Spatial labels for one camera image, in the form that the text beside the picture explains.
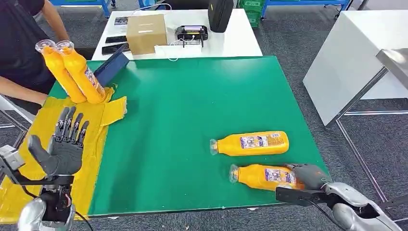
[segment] yellow bottle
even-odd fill
[[[288,136],[283,131],[264,131],[229,135],[222,140],[210,140],[211,154],[230,156],[282,154],[289,149]]]
[[[71,75],[69,75],[61,55],[55,50],[55,42],[49,39],[41,40],[36,44],[36,50],[44,56],[45,65],[47,65],[72,102],[85,102],[87,98],[82,94]]]
[[[238,181],[254,189],[275,191],[278,186],[292,189],[303,189],[305,187],[294,173],[286,167],[263,165],[237,167],[231,165],[229,172],[229,179],[232,183]]]
[[[105,90],[88,68],[87,60],[75,51],[74,44],[64,40],[58,42],[56,48],[63,58],[65,68],[87,97],[88,102],[101,103],[106,96]]]

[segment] cardboard box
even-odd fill
[[[129,17],[127,25],[126,39],[132,54],[154,53],[155,45],[167,45],[163,14]]]

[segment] yellow cloth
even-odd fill
[[[71,192],[76,210],[82,214],[88,214],[92,200],[93,190],[101,163],[102,152],[109,124],[120,120],[126,113],[126,97],[109,102],[114,93],[112,88],[105,88],[106,99],[99,104],[89,102],[76,105],[76,113],[82,112],[84,117],[79,127],[88,120],[89,126],[84,140],[84,152],[82,155],[82,168],[74,176],[74,184]],[[25,165],[19,170],[31,180],[39,180],[45,176],[41,166],[34,160],[27,148],[27,138],[37,135],[44,148],[48,146],[51,135],[54,133],[55,123],[64,107],[74,106],[69,99],[56,99],[49,97],[29,129],[19,153],[25,161]],[[38,195],[40,186],[27,186],[28,191]],[[5,177],[0,185],[0,223],[16,223],[24,205],[32,198],[24,193],[20,185],[14,185]]]

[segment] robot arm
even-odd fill
[[[83,115],[79,113],[72,124],[75,110],[75,107],[64,108],[47,151],[36,135],[28,138],[28,150],[47,174],[43,179],[30,180],[23,176],[18,169],[25,163],[18,151],[8,145],[0,148],[0,169],[14,184],[20,184],[34,197],[21,212],[17,224],[19,230],[71,229],[76,213],[71,198],[72,175],[81,168],[83,141],[89,124],[85,121],[78,134]],[[39,196],[28,192],[25,185],[42,185]]]
[[[334,219],[346,231],[402,231],[382,210],[350,185],[333,182],[314,165],[287,165],[305,185],[305,190],[278,187],[276,199],[309,206],[326,203]]]

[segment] gray carpet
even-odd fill
[[[136,7],[132,0],[118,0],[117,10]],[[96,46],[106,19],[100,9],[59,9],[72,41],[77,46]],[[267,19],[255,36],[264,55],[276,55],[290,83],[299,107],[313,134],[318,149],[331,176],[336,181],[350,184],[368,198],[378,198],[368,178],[358,165],[346,140],[337,127],[325,129],[302,84],[308,68],[319,51],[331,27],[336,9],[333,6],[268,7]],[[41,27],[52,36],[43,19]],[[405,108],[406,101],[364,101],[358,109]],[[350,136],[367,162],[379,184],[389,198],[402,195],[408,189],[408,143],[405,138],[406,115],[346,117],[342,119]],[[0,145],[6,140],[0,133]],[[395,218],[408,214],[407,206],[393,209]],[[339,230],[313,207],[281,206],[265,207],[255,211],[234,209],[207,212],[186,212],[159,215],[136,215],[115,220],[98,218],[91,221],[94,230],[286,230],[332,231]],[[408,230],[408,225],[401,225]],[[0,226],[1,230],[15,230],[15,226]],[[86,230],[86,225],[75,222],[74,230]]]

